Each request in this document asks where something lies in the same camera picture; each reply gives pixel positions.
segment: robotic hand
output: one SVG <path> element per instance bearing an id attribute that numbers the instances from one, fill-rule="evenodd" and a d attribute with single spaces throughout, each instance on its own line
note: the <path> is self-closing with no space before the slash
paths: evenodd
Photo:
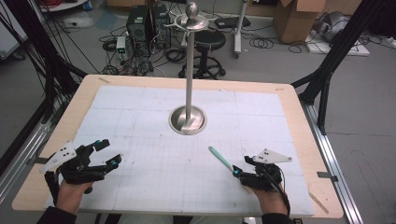
<path id="1" fill-rule="evenodd" d="M 88 146 L 80 146 L 76 150 L 71 142 L 66 143 L 64 147 L 52 155 L 40 173 L 45 173 L 47 184 L 51 192 L 53 202 L 56 204 L 59 193 L 59 174 L 62 174 L 68 184 L 83 184 L 105 179 L 105 175 L 119 167 L 121 162 L 120 154 L 106 161 L 106 165 L 92 166 L 90 156 L 93 151 L 100 151 L 110 146 L 107 139 L 96 141 Z M 51 168 L 59 166 L 56 172 L 50 171 Z"/>
<path id="2" fill-rule="evenodd" d="M 291 161 L 291 157 L 265 149 L 258 156 L 254 156 L 252 158 L 248 156 L 245 157 L 246 163 L 255 166 L 256 174 L 245 173 L 242 169 L 233 165 L 233 176 L 238 178 L 242 185 L 252 189 L 279 192 L 288 209 L 289 216 L 289 199 L 283 189 L 279 186 L 280 182 L 282 182 L 282 174 L 280 168 L 275 165 L 275 162 L 284 161 Z"/>
<path id="3" fill-rule="evenodd" d="M 276 186 L 282 182 L 279 167 L 273 163 L 256 162 L 253 158 L 246 156 L 245 162 L 255 166 L 256 174 L 245 173 L 242 169 L 233 165 L 233 176 L 238 178 L 242 185 L 252 189 L 264 191 L 276 189 Z"/>

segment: concrete floor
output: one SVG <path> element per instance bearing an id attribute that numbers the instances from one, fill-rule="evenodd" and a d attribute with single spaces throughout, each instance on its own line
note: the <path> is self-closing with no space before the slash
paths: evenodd
<path id="1" fill-rule="evenodd" d="M 80 12 L 80 8 L 54 14 L 57 18 Z M 99 37 L 123 26 L 124 14 L 98 4 L 88 12 L 94 26 L 72 32 L 70 36 L 101 71 L 106 65 L 106 52 Z M 249 29 L 271 24 L 268 19 L 250 18 Z M 276 36 L 272 27 L 254 31 L 265 37 Z M 226 33 L 227 43 L 212 53 L 227 71 L 222 80 L 251 82 L 291 83 L 315 71 L 325 55 L 292 53 L 289 46 L 274 45 L 270 49 L 257 49 L 243 39 L 242 54 L 235 59 L 233 34 Z M 70 40 L 64 39 L 73 64 L 96 74 Z M 346 182 L 361 213 L 364 223 L 396 222 L 396 50 L 369 43 L 365 46 L 369 57 L 347 56 L 336 70 L 330 88 L 326 118 L 326 131 Z M 166 62 L 165 58 L 154 66 Z M 167 77 L 177 77 L 181 64 L 167 63 L 158 67 Z M 159 70 L 148 76 L 163 77 Z M 7 150 L 43 100 L 43 90 L 29 60 L 8 59 L 0 62 L 0 155 Z M 29 167 L 17 180 L 13 189 L 0 204 L 0 222 L 32 223 L 40 213 L 14 211 L 11 203 L 18 192 Z M 93 223 L 93 214 L 81 214 L 78 223 Z M 304 223 L 347 223 L 340 219 L 304 219 Z"/>

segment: teal marker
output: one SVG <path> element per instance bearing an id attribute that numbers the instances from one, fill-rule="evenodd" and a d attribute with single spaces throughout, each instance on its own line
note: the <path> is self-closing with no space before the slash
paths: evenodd
<path id="1" fill-rule="evenodd" d="M 233 167 L 231 166 L 230 163 L 228 163 L 221 155 L 220 153 L 218 153 L 218 151 L 213 148 L 213 147 L 209 147 L 209 150 L 213 153 L 213 155 L 216 156 L 216 158 L 219 159 L 219 161 L 221 161 L 225 166 L 228 167 L 228 169 L 230 169 L 233 172 Z"/>

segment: sleeve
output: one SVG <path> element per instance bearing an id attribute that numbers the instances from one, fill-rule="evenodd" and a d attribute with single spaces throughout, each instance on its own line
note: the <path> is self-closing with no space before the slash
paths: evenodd
<path id="1" fill-rule="evenodd" d="M 64 210 L 56 207 L 49 207 L 38 220 L 37 224 L 74 224 L 76 222 L 76 218 L 77 216 L 65 212 Z"/>
<path id="2" fill-rule="evenodd" d="M 269 213 L 262 216 L 262 224 L 289 224 L 289 218 L 284 214 Z"/>

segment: stool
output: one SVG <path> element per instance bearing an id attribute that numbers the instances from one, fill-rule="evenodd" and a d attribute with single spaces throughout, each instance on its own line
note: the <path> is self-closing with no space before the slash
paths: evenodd
<path id="1" fill-rule="evenodd" d="M 217 76 L 225 76 L 226 72 L 222 68 L 220 62 L 213 57 L 208 57 L 207 53 L 216 49 L 220 49 L 225 44 L 225 36 L 218 30 L 203 30 L 195 33 L 195 48 L 201 53 L 201 56 L 196 56 L 194 59 L 200 59 L 199 64 L 194 65 L 196 72 L 192 75 L 193 78 L 213 78 L 217 80 Z M 214 64 L 207 65 L 207 60 L 211 60 Z M 179 77 L 186 76 L 186 67 L 184 64 L 181 71 L 178 73 Z"/>

